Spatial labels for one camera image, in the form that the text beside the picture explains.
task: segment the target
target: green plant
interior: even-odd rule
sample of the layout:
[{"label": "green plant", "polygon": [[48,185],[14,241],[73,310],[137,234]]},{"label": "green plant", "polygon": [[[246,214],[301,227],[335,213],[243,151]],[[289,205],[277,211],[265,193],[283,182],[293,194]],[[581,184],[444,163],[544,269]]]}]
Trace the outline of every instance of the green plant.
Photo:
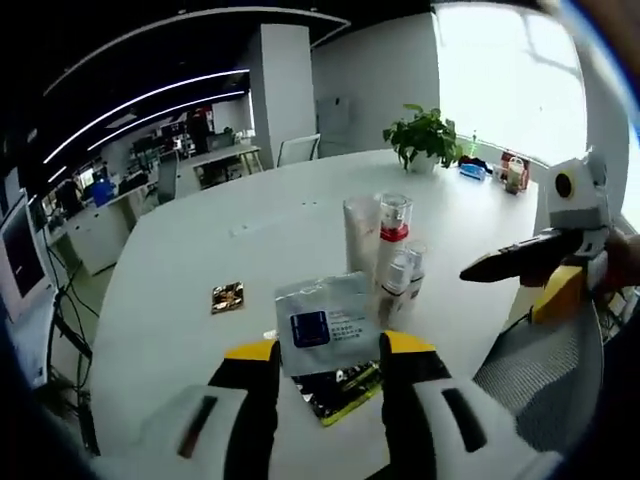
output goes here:
[{"label": "green plant", "polygon": [[385,142],[391,143],[405,170],[420,152],[434,155],[445,168],[462,156],[462,147],[456,143],[455,123],[447,119],[443,123],[439,109],[425,112],[420,105],[403,106],[415,112],[413,120],[393,122],[382,131],[382,136]]}]

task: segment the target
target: monitor screen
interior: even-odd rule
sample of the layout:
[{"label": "monitor screen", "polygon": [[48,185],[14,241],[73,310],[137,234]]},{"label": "monitor screen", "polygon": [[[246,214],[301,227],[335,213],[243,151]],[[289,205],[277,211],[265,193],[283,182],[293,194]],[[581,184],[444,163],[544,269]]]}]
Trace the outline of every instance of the monitor screen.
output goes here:
[{"label": "monitor screen", "polygon": [[49,285],[22,199],[0,227],[0,294],[16,320]]}]

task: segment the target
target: white round table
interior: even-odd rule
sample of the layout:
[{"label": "white round table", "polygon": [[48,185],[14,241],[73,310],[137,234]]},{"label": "white round table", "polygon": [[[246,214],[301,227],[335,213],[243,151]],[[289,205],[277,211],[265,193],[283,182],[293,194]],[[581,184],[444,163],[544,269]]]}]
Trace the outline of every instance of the white round table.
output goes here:
[{"label": "white round table", "polygon": [[[411,238],[428,247],[408,327],[453,375],[472,376],[506,321],[518,282],[465,283],[480,255],[531,236],[537,185],[513,196],[457,169],[406,174],[391,150],[270,170],[168,203],[142,217],[113,272],[94,344],[92,410],[100,449],[137,439],[142,421],[184,387],[206,384],[224,352],[276,327],[274,290],[345,271],[342,201],[399,192],[414,202]],[[245,308],[212,316],[211,289],[242,281]],[[366,478],[388,451],[382,394],[323,428],[281,379],[272,478]]]}]

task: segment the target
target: small gold packet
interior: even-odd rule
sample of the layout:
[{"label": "small gold packet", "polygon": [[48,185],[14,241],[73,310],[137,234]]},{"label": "small gold packet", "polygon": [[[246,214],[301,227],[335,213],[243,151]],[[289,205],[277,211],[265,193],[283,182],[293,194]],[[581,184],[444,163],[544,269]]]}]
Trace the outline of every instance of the small gold packet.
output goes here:
[{"label": "small gold packet", "polygon": [[242,282],[215,287],[211,294],[211,314],[237,310],[244,305],[244,285]]}]

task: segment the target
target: office chair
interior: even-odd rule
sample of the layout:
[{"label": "office chair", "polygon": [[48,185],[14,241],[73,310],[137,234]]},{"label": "office chair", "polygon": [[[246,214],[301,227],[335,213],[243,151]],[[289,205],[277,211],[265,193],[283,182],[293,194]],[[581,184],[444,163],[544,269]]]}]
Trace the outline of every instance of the office chair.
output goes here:
[{"label": "office chair", "polygon": [[160,155],[158,166],[158,204],[163,205],[176,198],[178,174],[178,153],[175,151]]},{"label": "office chair", "polygon": [[603,363],[598,316],[585,305],[558,326],[522,321],[503,333],[474,381],[513,414],[531,447],[562,454],[595,412]]},{"label": "office chair", "polygon": [[279,168],[285,165],[313,160],[319,141],[319,133],[308,137],[285,140],[280,145],[280,154],[278,155],[278,163],[276,166]]}]

